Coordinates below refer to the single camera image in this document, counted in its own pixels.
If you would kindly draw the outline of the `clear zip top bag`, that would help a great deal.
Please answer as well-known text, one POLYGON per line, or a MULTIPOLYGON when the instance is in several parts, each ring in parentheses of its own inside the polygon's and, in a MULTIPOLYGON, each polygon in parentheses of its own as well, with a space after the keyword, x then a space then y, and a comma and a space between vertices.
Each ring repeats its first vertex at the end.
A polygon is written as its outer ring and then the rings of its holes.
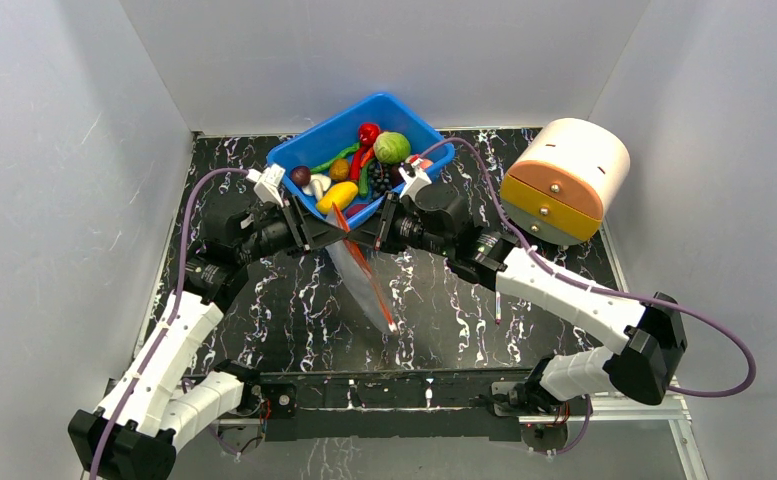
POLYGON ((390 302, 354 242, 344 238, 326 247, 342 284, 352 295, 363 316, 384 335, 396 335, 398 326, 390 302))

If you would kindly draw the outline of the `green toy cabbage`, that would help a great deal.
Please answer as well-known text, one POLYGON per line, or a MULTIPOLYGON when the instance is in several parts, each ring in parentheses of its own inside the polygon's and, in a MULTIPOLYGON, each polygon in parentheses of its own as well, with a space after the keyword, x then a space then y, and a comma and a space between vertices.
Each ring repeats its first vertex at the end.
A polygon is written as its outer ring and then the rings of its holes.
POLYGON ((373 144, 376 159, 383 164, 399 164, 411 155, 409 140, 399 132, 380 133, 373 144))

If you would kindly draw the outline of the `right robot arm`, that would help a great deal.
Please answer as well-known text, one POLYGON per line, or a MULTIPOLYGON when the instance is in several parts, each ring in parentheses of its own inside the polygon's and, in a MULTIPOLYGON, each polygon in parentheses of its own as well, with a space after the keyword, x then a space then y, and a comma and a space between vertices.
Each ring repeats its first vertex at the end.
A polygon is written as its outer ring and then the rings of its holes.
POLYGON ((476 222, 466 199, 436 184, 414 198, 389 194, 348 235, 384 253, 408 248, 445 258, 460 279, 527 301, 589 333, 599 346, 542 358, 527 379, 487 402, 499 413, 554 413, 565 402, 619 392, 641 404, 660 404, 687 348, 675 300, 614 299, 602 286, 534 253, 509 233, 476 222))

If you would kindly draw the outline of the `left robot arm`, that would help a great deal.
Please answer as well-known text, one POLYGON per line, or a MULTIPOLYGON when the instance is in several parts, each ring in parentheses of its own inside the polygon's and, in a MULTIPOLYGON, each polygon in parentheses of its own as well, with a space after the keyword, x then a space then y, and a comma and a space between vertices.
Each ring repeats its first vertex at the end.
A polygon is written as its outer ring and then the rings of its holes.
POLYGON ((279 252, 301 256, 346 236, 341 207, 311 212, 294 199, 223 220, 219 239, 183 256, 177 289, 140 353, 92 412, 77 411, 68 434, 92 479, 166 479, 178 453, 222 415, 250 416, 259 375, 230 361, 197 385, 184 375, 248 279, 248 267, 279 252))

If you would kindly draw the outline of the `yellow toy mango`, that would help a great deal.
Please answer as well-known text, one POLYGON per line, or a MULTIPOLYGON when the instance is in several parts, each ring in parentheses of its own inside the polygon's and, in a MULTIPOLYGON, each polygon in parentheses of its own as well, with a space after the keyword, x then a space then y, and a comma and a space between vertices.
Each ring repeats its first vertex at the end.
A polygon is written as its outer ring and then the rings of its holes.
POLYGON ((336 183, 316 203, 316 209, 323 215, 328 215, 333 210, 333 207, 344 210, 356 199, 358 194, 359 188, 355 182, 344 181, 336 183))

